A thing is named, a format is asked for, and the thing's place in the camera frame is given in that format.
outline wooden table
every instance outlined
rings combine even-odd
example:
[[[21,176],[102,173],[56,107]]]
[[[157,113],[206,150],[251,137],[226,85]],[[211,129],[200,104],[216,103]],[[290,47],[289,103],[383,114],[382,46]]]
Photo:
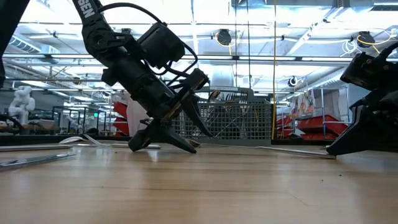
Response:
[[[389,152],[326,160],[214,146],[72,151],[0,172],[0,223],[398,223],[398,154]]]

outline warehouse ceiling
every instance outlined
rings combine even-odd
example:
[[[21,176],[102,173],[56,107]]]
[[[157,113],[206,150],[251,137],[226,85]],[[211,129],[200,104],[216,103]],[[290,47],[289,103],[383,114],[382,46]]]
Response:
[[[377,54],[395,42],[398,24],[398,3],[371,0],[278,0],[277,15],[274,1],[266,0],[102,0],[104,5],[114,2],[138,4],[163,21],[198,55],[214,56],[200,60],[199,67],[209,77],[233,75],[233,85],[256,90],[272,89],[274,69],[274,21],[276,20],[276,54],[281,57],[323,57],[324,63],[277,63],[275,77],[277,91],[293,91],[283,81],[295,76],[302,80],[300,88],[308,87],[325,78],[336,76],[349,58],[360,52]],[[134,37],[140,37],[153,24],[152,18],[131,8],[105,12],[110,26],[120,32],[129,28]],[[217,41],[218,33],[226,29],[231,36],[230,46]],[[356,38],[361,31],[369,31],[376,40],[375,47],[362,48]],[[17,40],[31,46],[40,54],[87,54],[81,38],[81,20],[71,0],[31,0],[14,34]],[[10,44],[7,54],[26,54],[26,48]],[[245,60],[221,60],[217,57],[238,55]],[[392,58],[398,57],[393,52]],[[43,61],[32,58],[13,58],[14,63],[38,71],[37,78],[100,79],[102,67],[95,60],[76,58]],[[347,58],[345,64],[337,63]],[[175,65],[185,68],[191,61]],[[100,82],[51,83],[59,88],[111,88]]]

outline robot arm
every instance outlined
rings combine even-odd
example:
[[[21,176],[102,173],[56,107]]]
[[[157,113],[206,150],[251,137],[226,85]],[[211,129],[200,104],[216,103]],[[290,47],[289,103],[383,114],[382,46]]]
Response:
[[[195,153],[194,148],[179,136],[171,127],[171,120],[184,110],[194,125],[208,136],[211,133],[204,124],[198,109],[198,97],[194,95],[208,77],[199,69],[188,75],[186,71],[197,62],[194,51],[183,43],[169,28],[149,11],[131,3],[114,3],[102,6],[98,0],[73,0],[83,23],[83,40],[86,50],[106,69],[102,81],[110,86],[119,82],[137,101],[153,120],[146,123],[147,128],[139,131],[129,141],[129,147],[139,150],[150,142],[167,142]],[[157,22],[139,39],[130,34],[114,32],[106,22],[102,12],[115,7],[133,7],[153,17]],[[170,66],[185,54],[185,48],[195,57],[195,63],[185,71],[173,70]],[[165,68],[161,74],[155,74],[151,67]],[[156,75],[166,72],[176,74],[173,81],[166,85]],[[186,79],[179,85],[170,86],[178,77]]]

